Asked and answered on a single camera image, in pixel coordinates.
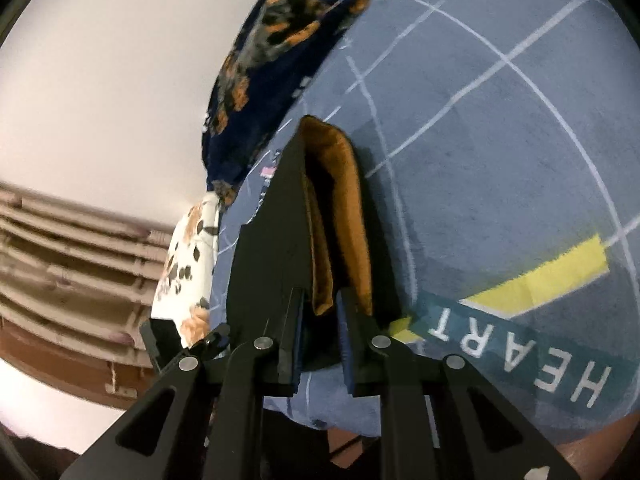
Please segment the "white leaf print pillow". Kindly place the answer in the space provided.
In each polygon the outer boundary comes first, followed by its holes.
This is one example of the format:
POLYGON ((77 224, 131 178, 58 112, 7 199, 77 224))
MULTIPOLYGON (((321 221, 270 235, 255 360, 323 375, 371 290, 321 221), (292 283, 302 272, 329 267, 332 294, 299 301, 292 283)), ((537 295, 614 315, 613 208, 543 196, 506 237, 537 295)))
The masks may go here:
POLYGON ((209 295, 219 242, 220 200, 209 192, 177 223, 169 243, 151 316, 171 321, 190 348, 209 333, 209 295))

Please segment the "blue grid bedsheet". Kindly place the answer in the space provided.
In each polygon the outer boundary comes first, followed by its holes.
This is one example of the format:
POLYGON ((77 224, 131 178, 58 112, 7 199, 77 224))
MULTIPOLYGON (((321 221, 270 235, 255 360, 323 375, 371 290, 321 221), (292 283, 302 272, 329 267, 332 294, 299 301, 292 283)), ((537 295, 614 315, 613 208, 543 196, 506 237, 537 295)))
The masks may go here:
POLYGON ((222 219, 311 114, 345 131, 415 352, 472 362, 554 442, 639 408, 639 49, 608 0, 373 0, 222 219))

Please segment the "black pants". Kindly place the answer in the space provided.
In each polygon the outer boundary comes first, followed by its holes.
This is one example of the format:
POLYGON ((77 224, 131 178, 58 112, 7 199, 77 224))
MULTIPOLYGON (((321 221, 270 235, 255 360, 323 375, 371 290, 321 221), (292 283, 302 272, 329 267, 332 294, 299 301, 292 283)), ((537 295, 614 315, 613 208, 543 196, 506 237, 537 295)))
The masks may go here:
POLYGON ((401 315, 392 260, 346 134, 305 116, 232 260, 232 344, 271 338, 285 382, 340 358, 335 297, 385 328, 401 315))

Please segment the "brown wooden cabinet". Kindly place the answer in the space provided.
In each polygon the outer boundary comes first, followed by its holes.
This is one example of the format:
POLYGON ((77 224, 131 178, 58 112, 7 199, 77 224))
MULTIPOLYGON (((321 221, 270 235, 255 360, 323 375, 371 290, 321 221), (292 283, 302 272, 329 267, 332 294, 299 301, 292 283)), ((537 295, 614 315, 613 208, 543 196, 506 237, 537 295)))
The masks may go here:
POLYGON ((140 327, 169 241, 161 226, 2 185, 2 360, 129 408, 154 377, 140 327))

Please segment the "navy dog print blanket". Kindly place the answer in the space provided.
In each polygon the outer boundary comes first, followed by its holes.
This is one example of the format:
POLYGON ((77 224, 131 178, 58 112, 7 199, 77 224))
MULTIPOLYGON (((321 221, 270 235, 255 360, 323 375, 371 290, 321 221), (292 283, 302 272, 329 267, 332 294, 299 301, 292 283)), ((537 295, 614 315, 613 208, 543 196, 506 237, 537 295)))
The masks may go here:
POLYGON ((202 129, 206 185, 230 206, 260 151, 371 0, 258 0, 224 59, 202 129))

